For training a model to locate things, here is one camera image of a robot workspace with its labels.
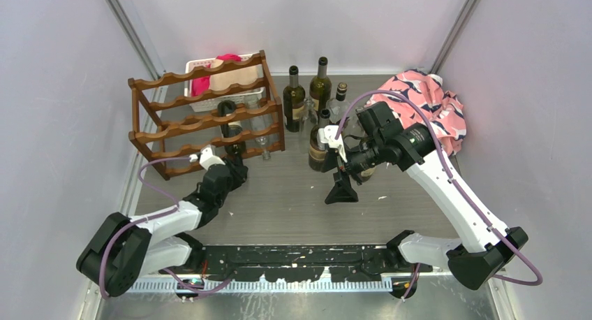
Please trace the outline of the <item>dark bottle white label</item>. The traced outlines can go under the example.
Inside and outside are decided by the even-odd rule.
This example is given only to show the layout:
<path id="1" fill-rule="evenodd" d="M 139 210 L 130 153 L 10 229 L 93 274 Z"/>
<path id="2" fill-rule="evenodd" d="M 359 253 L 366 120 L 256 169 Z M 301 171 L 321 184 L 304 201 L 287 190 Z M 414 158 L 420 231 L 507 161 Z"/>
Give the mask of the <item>dark bottle white label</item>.
<path id="1" fill-rule="evenodd" d="M 217 105 L 217 111 L 221 117 L 227 117 L 228 115 L 233 114 L 236 109 L 237 105 L 233 101 L 222 101 Z M 221 133 L 224 138 L 234 138 L 235 136 L 241 134 L 242 131 L 243 128 L 240 121 L 233 121 L 229 122 L 228 124 L 221 125 Z M 232 158 L 241 157 L 246 151 L 246 143 L 244 141 L 239 141 L 237 143 L 225 146 L 224 150 Z"/>

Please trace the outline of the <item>dark bottle cream label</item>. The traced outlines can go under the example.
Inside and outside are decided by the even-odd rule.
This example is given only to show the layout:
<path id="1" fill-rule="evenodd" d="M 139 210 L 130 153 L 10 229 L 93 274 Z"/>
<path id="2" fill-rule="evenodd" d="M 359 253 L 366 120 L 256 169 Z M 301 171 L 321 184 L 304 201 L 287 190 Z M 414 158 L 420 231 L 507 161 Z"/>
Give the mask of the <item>dark bottle cream label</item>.
<path id="1" fill-rule="evenodd" d="M 376 170 L 376 167 L 371 167 L 371 168 L 368 168 L 368 169 L 363 170 L 362 172 L 360 172 L 359 173 L 360 181 L 361 182 L 367 182 L 372 177 L 372 175 L 374 174 L 375 170 Z"/>

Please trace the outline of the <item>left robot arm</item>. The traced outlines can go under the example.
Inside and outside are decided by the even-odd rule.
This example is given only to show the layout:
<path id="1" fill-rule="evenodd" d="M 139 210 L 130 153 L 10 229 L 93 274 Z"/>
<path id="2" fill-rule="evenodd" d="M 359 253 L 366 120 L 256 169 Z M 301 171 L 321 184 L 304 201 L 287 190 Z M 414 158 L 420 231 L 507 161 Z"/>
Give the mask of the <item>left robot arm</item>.
<path id="1" fill-rule="evenodd" d="M 210 157 L 194 191 L 151 214 L 108 215 L 79 255 L 78 272 L 97 284 L 104 298 L 127 292 L 145 275 L 173 267 L 201 269 L 202 243 L 189 232 L 214 219 L 228 194 L 241 187 L 248 168 L 241 157 Z"/>

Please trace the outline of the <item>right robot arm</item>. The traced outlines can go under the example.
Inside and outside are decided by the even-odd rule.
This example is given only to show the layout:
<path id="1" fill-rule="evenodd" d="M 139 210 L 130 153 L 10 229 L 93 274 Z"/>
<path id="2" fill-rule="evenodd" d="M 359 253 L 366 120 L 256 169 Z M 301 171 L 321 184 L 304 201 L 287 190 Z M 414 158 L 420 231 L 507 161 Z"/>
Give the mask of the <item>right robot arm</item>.
<path id="1" fill-rule="evenodd" d="M 447 268 L 460 284 L 477 290 L 526 244 L 521 227 L 507 227 L 465 187 L 428 126 L 403 128 L 385 102 L 365 108 L 357 118 L 366 134 L 358 151 L 346 149 L 337 125 L 317 131 L 318 142 L 338 154 L 335 185 L 326 204 L 357 201 L 351 178 L 382 163 L 393 164 L 430 195 L 458 235 L 444 239 L 401 232 L 387 243 L 392 269 L 403 272 L 413 264 Z"/>

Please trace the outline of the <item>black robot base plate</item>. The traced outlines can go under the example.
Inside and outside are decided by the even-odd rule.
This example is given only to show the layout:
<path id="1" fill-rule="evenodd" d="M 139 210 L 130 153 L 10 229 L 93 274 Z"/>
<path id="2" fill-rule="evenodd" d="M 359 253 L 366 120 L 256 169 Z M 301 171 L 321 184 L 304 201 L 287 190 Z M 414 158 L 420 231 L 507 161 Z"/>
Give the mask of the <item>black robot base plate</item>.
<path id="1" fill-rule="evenodd" d="M 214 281 L 315 282 L 327 271 L 332 282 L 377 282 L 383 275 L 411 273 L 385 245 L 207 245 L 177 275 L 204 275 Z"/>

